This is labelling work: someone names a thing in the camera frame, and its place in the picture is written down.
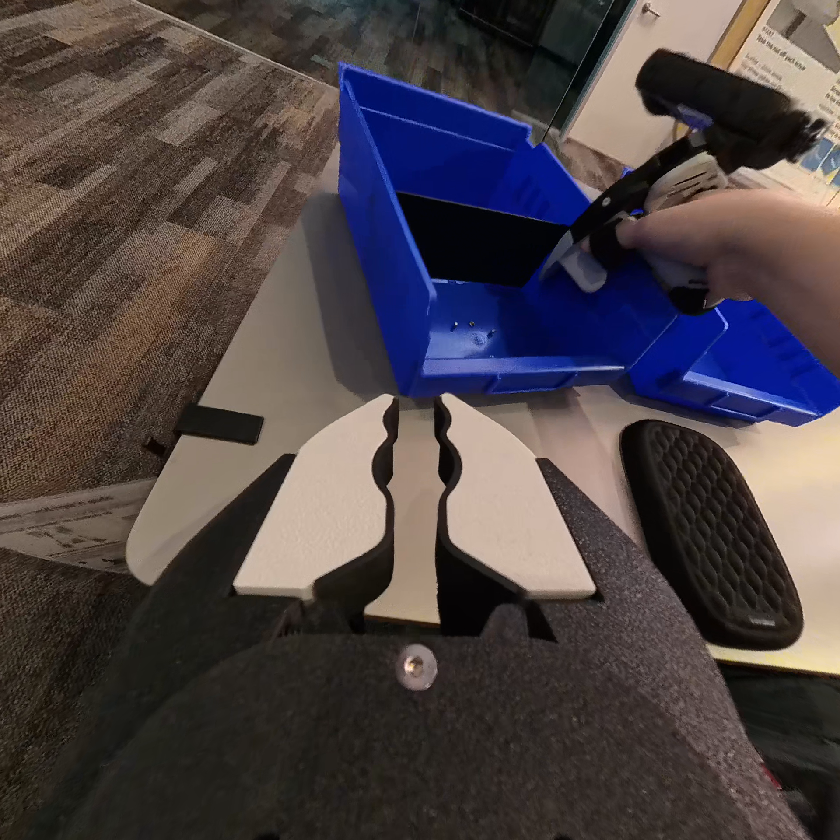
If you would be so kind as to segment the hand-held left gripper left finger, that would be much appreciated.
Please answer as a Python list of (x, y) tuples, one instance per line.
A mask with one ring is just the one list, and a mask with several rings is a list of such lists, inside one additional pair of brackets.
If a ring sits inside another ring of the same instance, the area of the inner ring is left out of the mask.
[(325, 600), (336, 573), (383, 544), (393, 504), (375, 457), (392, 453), (397, 421), (398, 401), (382, 394), (300, 448), (234, 578), (237, 595)]

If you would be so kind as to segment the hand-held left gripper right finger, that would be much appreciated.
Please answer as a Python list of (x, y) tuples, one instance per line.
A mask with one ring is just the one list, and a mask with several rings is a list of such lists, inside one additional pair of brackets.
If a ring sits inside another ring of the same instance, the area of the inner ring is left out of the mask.
[(595, 582), (531, 449), (450, 393), (435, 399), (434, 432), (444, 485), (440, 547), (532, 601), (593, 596)]

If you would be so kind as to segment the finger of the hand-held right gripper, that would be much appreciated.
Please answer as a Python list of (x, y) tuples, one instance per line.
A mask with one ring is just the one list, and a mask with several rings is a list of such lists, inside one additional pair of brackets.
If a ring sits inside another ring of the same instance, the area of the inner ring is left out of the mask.
[(580, 255), (581, 249), (574, 240), (572, 231), (567, 229), (544, 261), (539, 273), (539, 280), (546, 281), (563, 271), (576, 284), (579, 284)]
[(570, 253), (570, 277), (585, 293), (595, 293), (606, 283), (607, 269), (591, 253)]

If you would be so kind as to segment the black bin divider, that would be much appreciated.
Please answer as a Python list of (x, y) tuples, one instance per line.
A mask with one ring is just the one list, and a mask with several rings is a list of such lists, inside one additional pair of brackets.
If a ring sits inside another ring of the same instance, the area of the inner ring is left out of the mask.
[(436, 280), (521, 288), (568, 226), (480, 206), (397, 192), (428, 275)]

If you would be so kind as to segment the blue plastic bin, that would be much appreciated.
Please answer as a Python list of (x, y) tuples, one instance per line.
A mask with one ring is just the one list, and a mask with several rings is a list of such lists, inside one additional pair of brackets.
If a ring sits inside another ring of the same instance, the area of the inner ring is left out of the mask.
[(344, 63), (339, 91), (339, 196), (399, 393), (607, 384), (676, 320), (639, 259), (595, 293), (541, 268), (521, 288), (431, 278), (398, 192), (567, 226), (591, 199), (525, 122)]
[(839, 405), (838, 379), (764, 306), (678, 315), (629, 371), (639, 396), (747, 424), (808, 424)]

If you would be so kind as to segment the person's right hand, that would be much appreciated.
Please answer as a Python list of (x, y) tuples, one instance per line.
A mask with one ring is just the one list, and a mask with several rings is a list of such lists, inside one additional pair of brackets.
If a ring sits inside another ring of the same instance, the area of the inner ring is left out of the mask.
[(812, 280), (793, 237), (801, 209), (774, 192), (722, 192), (621, 222), (616, 238), (626, 249), (705, 270), (713, 299), (763, 301)]

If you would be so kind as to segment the instruction sign on white stand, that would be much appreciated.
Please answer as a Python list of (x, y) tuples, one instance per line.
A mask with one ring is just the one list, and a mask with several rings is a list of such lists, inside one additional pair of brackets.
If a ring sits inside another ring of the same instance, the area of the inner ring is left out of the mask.
[(796, 162), (741, 169), (732, 183), (786, 190), (838, 210), (839, 2), (743, 2), (710, 63), (781, 90), (827, 123)]

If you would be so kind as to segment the white door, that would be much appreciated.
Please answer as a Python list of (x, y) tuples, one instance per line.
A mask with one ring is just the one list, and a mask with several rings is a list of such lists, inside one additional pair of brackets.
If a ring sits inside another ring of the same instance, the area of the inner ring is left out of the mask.
[(667, 49), (706, 61), (741, 1), (641, 1), (605, 59), (569, 131), (570, 137), (628, 166), (671, 141), (674, 121), (649, 114), (635, 80), (645, 60)]

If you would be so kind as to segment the black rectangular plate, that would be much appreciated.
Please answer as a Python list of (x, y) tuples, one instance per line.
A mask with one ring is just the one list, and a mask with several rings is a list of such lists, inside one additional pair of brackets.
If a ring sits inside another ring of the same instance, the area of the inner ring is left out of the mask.
[(254, 446), (259, 441), (264, 422), (265, 418), (259, 415), (193, 402), (182, 409), (174, 425), (174, 435)]

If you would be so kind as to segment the black padded wrist rest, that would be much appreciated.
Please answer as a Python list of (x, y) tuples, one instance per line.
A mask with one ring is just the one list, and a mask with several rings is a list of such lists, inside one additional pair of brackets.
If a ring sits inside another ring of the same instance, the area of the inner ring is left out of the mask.
[(708, 436), (644, 419), (619, 437), (651, 561), (704, 639), (780, 650), (804, 629), (799, 594), (748, 483)]

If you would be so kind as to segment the printed paper sheet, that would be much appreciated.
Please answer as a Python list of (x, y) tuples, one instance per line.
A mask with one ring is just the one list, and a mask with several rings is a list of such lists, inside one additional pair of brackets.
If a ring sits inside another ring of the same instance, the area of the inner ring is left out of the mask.
[(128, 537), (156, 478), (1, 506), (1, 547), (90, 571), (127, 574)]

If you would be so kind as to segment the person's black clothing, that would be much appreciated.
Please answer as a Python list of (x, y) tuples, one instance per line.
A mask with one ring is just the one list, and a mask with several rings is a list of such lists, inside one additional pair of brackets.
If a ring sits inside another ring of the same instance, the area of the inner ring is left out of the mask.
[(839, 678), (719, 663), (766, 770), (811, 838), (839, 838)]

